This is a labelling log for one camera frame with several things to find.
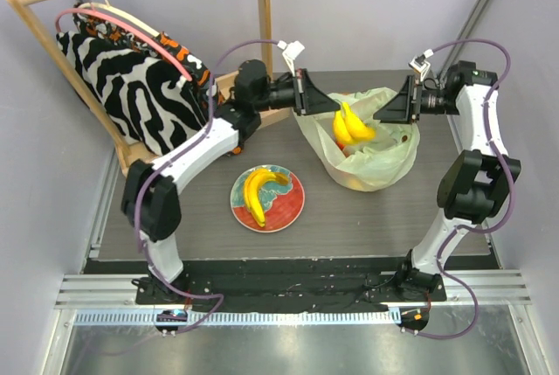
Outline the pale yellow plastic bag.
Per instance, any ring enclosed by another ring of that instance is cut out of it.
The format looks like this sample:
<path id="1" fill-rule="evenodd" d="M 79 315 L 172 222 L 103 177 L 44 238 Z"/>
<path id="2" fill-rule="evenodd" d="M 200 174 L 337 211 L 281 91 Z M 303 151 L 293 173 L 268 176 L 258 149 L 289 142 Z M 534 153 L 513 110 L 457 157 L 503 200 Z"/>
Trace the pale yellow plastic bag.
<path id="1" fill-rule="evenodd" d="M 354 191 L 380 191 L 411 170 L 420 142 L 418 126 L 383 124 L 373 118 L 394 95 L 396 91 L 388 87 L 329 95 L 336 101 L 346 101 L 359 118 L 376 131 L 372 141 L 348 146 L 344 152 L 335 144 L 332 113 L 294 117 L 326 172 L 339 185 Z"/>

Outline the fake yellow bananas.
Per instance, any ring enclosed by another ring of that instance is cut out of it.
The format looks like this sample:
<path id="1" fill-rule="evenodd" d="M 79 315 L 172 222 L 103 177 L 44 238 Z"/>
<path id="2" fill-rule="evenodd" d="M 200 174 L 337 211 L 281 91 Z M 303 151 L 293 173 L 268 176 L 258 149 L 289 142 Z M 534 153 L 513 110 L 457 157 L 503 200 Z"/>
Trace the fake yellow bananas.
<path id="1" fill-rule="evenodd" d="M 245 208 L 259 227 L 266 225 L 266 214 L 259 200 L 259 191 L 265 184 L 270 182 L 288 185 L 289 178 L 281 172 L 272 171 L 267 168 L 258 168 L 252 171 L 244 182 L 243 196 Z"/>
<path id="2" fill-rule="evenodd" d="M 376 131 L 365 125 L 345 101 L 335 112 L 332 128 L 335 140 L 344 146 L 370 142 L 376 136 Z"/>

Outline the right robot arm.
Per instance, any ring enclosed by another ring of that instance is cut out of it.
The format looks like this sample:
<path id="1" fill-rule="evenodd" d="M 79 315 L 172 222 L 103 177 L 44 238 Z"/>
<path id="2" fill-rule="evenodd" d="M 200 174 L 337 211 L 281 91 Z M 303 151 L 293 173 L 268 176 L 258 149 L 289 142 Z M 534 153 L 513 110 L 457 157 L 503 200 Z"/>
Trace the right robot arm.
<path id="1" fill-rule="evenodd" d="M 442 271 L 460 241 L 499 212 L 521 172 L 500 138 L 496 113 L 498 76 L 475 63 L 451 66 L 440 87 L 412 75 L 374 117 L 382 123 L 412 124 L 422 115 L 457 115 L 463 149 L 437 191 L 438 214 L 422 241 L 399 264 L 390 285 L 412 301 L 443 287 Z"/>

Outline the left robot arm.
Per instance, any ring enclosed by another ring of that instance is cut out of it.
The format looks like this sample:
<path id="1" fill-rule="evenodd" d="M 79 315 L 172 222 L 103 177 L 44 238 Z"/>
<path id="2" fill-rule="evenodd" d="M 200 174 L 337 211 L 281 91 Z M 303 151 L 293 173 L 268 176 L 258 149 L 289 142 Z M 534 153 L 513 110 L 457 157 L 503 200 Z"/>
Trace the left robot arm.
<path id="1" fill-rule="evenodd" d="M 130 166 L 121 210 L 135 230 L 155 292 L 164 302 L 175 304 L 188 294 L 176 245 L 181 192 L 211 163 L 242 146 L 260 127 L 261 113 L 283 108 L 317 115 L 335 112 L 340 105 L 315 86 L 306 69 L 272 80 L 262 61 L 248 60 L 238 68 L 229 99 L 196 135 L 151 163 L 137 160 Z"/>

